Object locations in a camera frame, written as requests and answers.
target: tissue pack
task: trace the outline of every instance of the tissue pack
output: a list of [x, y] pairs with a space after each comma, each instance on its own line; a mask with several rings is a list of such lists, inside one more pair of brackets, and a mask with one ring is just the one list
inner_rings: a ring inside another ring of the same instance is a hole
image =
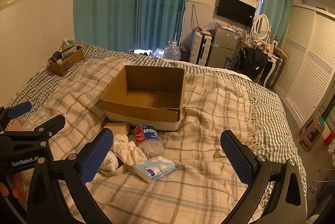
[[175, 163], [162, 156], [156, 156], [133, 165], [133, 171], [146, 182], [153, 182], [175, 170]]

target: red and blue label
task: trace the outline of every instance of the red and blue label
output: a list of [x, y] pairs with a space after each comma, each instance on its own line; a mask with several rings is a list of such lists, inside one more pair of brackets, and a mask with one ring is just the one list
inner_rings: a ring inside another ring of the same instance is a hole
[[145, 125], [138, 127], [134, 131], [136, 145], [138, 146], [140, 143], [149, 140], [155, 139], [159, 140], [160, 138], [157, 135], [157, 132], [153, 126]]

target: white louvered door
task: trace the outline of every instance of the white louvered door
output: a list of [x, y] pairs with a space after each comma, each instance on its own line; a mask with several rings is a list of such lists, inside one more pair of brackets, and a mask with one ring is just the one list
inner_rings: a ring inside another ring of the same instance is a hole
[[282, 49], [289, 58], [276, 89], [298, 114], [301, 126], [319, 109], [334, 82], [335, 18], [315, 8], [294, 6]]

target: large plastic water bottle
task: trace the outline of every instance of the large plastic water bottle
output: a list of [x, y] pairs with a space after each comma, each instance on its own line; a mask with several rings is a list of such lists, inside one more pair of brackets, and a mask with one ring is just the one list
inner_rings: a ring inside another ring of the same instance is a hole
[[148, 159], [164, 156], [164, 147], [153, 126], [137, 126], [134, 129], [134, 136], [136, 145]]
[[169, 45], [165, 47], [164, 50], [164, 59], [180, 60], [180, 49], [179, 46], [177, 46], [177, 41], [169, 41]]

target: television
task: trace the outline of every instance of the television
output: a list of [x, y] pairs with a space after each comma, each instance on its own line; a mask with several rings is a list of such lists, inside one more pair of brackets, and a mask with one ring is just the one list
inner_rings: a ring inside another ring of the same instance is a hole
[[251, 27], [255, 11], [256, 8], [239, 0], [220, 0], [216, 14]]

